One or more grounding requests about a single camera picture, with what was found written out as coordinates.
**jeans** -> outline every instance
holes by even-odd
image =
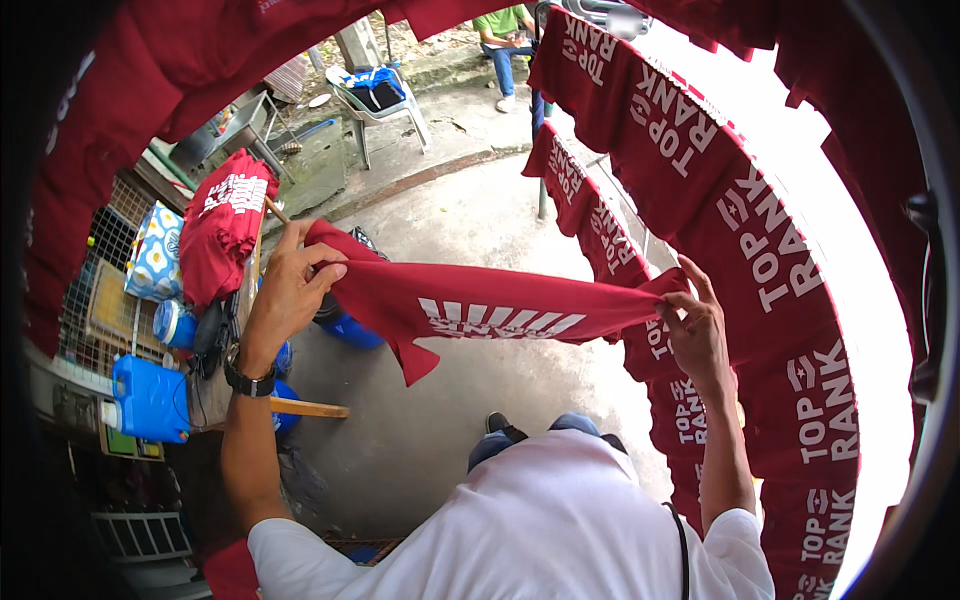
[[[591,436],[600,437],[600,430],[593,424],[590,417],[583,413],[574,413],[572,411],[565,415],[560,415],[560,417],[550,425],[550,429],[578,429],[584,433],[589,433]],[[516,442],[507,437],[507,434],[504,433],[502,429],[488,433],[473,448],[473,451],[470,452],[470,458],[467,462],[467,473],[471,472],[473,468],[480,463],[491,458],[491,456],[496,456],[514,444],[516,444]]]
[[[496,80],[500,82],[500,91],[503,97],[514,95],[514,72],[510,69],[511,57],[532,57],[534,49],[530,46],[522,48],[491,48],[487,44],[480,44],[483,53],[493,59],[493,70],[496,71]]]

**blue water container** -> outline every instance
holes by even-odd
[[[279,375],[285,375],[294,368],[294,351],[290,348],[290,340],[284,342],[283,346],[280,347],[280,351],[276,353],[274,364],[276,365],[276,373]]]
[[[183,444],[190,435],[186,377],[126,355],[113,364],[115,429],[150,442]]]
[[[178,300],[164,300],[154,313],[154,337],[170,348],[193,349],[197,318]]]
[[[383,338],[347,314],[332,323],[321,323],[320,327],[333,337],[362,350],[372,350],[383,344]]]
[[[297,393],[290,389],[290,386],[277,381],[274,384],[274,396],[285,397],[291,400],[299,400]],[[302,415],[288,415],[286,413],[271,413],[274,417],[274,433],[287,433],[294,428],[294,425],[300,422]]]

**black strap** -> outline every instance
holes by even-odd
[[[680,555],[684,561],[684,594],[681,597],[683,600],[690,600],[690,555],[686,549],[686,531],[684,531],[684,524],[680,521],[680,515],[677,514],[677,509],[673,508],[672,504],[664,502],[663,506],[670,509],[673,520],[677,523],[677,531],[680,532]]]

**black shoe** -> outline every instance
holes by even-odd
[[[503,416],[503,413],[498,413],[493,411],[487,415],[487,433],[493,433],[494,431],[500,431],[501,429],[506,429],[510,426],[510,422],[506,417]]]
[[[623,447],[623,442],[620,442],[620,438],[617,438],[613,433],[605,433],[602,436],[600,436],[600,439],[606,441],[607,444],[610,444],[611,446],[613,446],[617,450],[620,450],[624,454],[627,454],[627,448]]]

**wristwatch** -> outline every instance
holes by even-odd
[[[224,377],[233,391],[250,397],[264,397],[272,394],[276,383],[276,365],[270,365],[270,372],[263,379],[249,379],[236,368],[235,363],[239,353],[240,345],[234,344],[228,350],[227,360],[224,361]]]

